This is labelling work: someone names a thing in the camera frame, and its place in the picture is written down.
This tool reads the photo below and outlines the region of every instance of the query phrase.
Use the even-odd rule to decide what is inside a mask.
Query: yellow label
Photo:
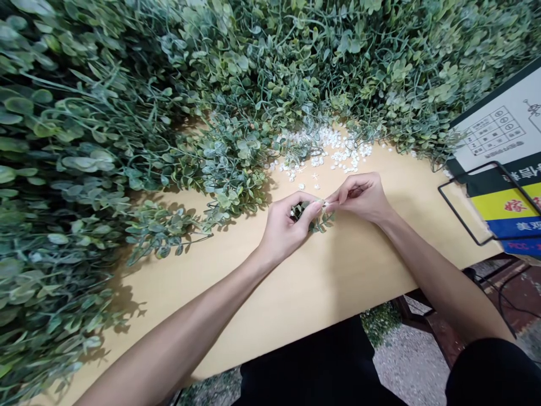
[[[524,190],[541,207],[541,183],[524,186]],[[486,221],[539,215],[518,189],[476,196],[471,200]]]

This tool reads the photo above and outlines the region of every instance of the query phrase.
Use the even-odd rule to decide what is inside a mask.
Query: person's left hand
[[[291,208],[304,201],[311,202],[294,222]],[[270,205],[267,226],[257,251],[272,265],[279,265],[300,247],[308,234],[310,222],[318,215],[324,201],[304,192],[295,192]]]

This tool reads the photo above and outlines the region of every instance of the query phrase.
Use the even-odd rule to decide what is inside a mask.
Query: hand
[[[393,213],[377,172],[348,176],[326,202],[329,204],[327,211],[348,210],[373,223],[379,223]]]
[[[291,218],[291,208],[304,201],[311,202],[297,222]],[[308,234],[310,222],[323,207],[323,201],[304,192],[295,192],[270,205],[267,226],[257,251],[277,266],[300,247]]]

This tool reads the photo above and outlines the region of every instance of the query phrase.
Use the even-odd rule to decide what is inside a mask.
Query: gray floor
[[[376,349],[374,364],[382,384],[409,406],[446,404],[449,367],[431,334],[400,326]]]

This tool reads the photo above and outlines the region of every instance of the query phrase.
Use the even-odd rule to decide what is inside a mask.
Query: white paper
[[[506,164],[541,151],[541,68],[453,129],[464,135],[455,157],[465,171],[490,161]]]

